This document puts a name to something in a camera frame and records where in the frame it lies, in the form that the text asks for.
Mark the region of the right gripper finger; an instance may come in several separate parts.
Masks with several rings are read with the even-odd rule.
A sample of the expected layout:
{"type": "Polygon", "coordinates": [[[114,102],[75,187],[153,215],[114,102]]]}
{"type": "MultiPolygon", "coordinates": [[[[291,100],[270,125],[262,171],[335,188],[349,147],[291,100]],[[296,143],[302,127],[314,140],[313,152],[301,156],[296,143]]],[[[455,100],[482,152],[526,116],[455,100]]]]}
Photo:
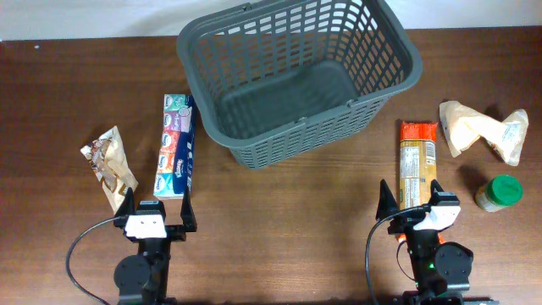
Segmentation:
{"type": "Polygon", "coordinates": [[[438,203],[441,201],[441,192],[444,190],[437,180],[432,180],[430,184],[431,197],[429,203],[438,203]]]}
{"type": "Polygon", "coordinates": [[[385,180],[379,183],[379,203],[375,219],[382,220],[400,211],[399,206],[385,180]]]}

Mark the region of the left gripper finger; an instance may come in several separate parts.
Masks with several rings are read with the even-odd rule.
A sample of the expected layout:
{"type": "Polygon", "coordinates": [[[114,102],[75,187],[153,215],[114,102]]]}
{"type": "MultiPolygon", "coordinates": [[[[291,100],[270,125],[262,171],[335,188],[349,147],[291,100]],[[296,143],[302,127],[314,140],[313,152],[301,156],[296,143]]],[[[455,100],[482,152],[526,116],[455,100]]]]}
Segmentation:
{"type": "Polygon", "coordinates": [[[196,231],[196,217],[191,205],[191,197],[189,191],[184,192],[180,210],[180,217],[185,231],[196,231]]]}
{"type": "Polygon", "coordinates": [[[121,203],[117,211],[115,212],[115,217],[124,217],[127,215],[132,215],[136,211],[136,206],[134,204],[134,192],[131,187],[127,189],[127,192],[124,197],[124,201],[121,203]]]}

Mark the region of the beige pasta bag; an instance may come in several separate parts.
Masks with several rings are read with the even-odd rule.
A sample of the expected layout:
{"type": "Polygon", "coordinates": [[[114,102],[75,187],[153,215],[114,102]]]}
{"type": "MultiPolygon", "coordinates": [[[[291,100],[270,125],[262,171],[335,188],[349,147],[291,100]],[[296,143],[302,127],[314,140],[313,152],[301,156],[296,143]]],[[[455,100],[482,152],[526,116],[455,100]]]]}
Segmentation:
{"type": "Polygon", "coordinates": [[[528,129],[528,114],[524,109],[517,109],[498,121],[458,101],[448,101],[440,105],[439,115],[453,158],[484,138],[506,164],[518,166],[528,129]]]}

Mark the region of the green lid glass jar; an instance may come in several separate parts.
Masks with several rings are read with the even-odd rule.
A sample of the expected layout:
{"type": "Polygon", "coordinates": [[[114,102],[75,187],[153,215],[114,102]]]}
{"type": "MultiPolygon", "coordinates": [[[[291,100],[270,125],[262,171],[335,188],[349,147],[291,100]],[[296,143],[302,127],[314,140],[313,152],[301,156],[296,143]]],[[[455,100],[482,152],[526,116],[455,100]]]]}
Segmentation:
{"type": "Polygon", "coordinates": [[[513,176],[499,175],[478,189],[474,201],[486,212],[497,212],[515,205],[522,198],[522,184],[513,176]]]}

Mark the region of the grey plastic shopping basket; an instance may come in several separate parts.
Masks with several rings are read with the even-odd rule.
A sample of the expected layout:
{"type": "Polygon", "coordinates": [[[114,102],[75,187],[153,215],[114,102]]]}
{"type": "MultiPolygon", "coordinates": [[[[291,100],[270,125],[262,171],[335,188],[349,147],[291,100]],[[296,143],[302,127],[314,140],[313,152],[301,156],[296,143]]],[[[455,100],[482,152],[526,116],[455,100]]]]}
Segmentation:
{"type": "Polygon", "coordinates": [[[383,0],[243,3],[192,20],[176,47],[205,131],[250,169],[365,129],[423,72],[383,0]]]}

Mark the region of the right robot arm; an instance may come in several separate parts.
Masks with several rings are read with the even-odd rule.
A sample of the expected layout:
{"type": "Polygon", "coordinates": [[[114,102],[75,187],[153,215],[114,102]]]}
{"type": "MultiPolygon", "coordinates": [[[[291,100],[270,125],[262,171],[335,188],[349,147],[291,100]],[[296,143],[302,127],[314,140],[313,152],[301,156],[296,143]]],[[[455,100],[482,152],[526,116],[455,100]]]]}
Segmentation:
{"type": "Polygon", "coordinates": [[[416,289],[405,291],[394,304],[496,304],[489,297],[468,297],[473,252],[452,241],[442,241],[440,232],[451,227],[461,211],[455,193],[444,191],[437,180],[432,180],[428,202],[399,209],[385,180],[379,184],[379,204],[376,224],[370,230],[365,250],[365,275],[369,275],[370,242],[374,232],[385,222],[392,236],[403,236],[410,258],[416,289]]]}

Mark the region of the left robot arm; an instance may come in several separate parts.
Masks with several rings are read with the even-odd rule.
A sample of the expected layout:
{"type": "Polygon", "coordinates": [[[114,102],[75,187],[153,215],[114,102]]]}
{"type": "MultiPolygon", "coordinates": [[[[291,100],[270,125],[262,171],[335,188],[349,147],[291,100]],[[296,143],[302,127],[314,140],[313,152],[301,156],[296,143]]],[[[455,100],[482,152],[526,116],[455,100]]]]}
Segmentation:
{"type": "Polygon", "coordinates": [[[170,249],[173,242],[186,240],[197,231],[196,217],[191,206],[190,191],[186,189],[180,209],[182,223],[166,225],[166,212],[161,201],[134,204],[134,192],[129,189],[115,212],[113,225],[138,245],[137,254],[122,259],[115,268],[113,279],[119,288],[120,304],[176,304],[167,296],[170,249]]]}

